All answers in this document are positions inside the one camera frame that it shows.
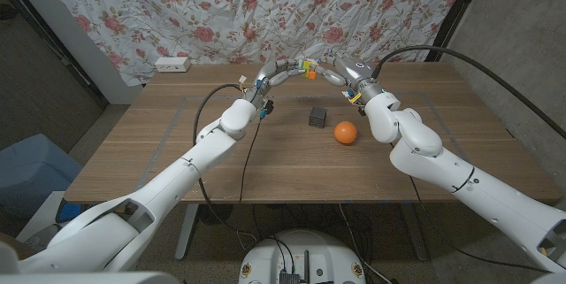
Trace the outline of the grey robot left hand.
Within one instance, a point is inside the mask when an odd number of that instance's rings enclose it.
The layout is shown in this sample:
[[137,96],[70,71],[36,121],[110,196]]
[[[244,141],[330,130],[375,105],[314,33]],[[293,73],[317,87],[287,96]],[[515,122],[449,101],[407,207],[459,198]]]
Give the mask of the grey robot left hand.
[[245,99],[259,109],[272,87],[304,72],[300,59],[283,59],[266,63],[246,91]]

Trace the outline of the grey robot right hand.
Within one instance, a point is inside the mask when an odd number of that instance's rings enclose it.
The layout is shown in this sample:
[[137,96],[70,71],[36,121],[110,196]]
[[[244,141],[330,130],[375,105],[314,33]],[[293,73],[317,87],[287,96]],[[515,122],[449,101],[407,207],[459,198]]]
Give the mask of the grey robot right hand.
[[341,58],[329,55],[322,59],[333,66],[333,71],[341,76],[352,94],[348,96],[352,104],[367,104],[374,96],[384,94],[384,88],[372,79],[372,67],[356,58]]

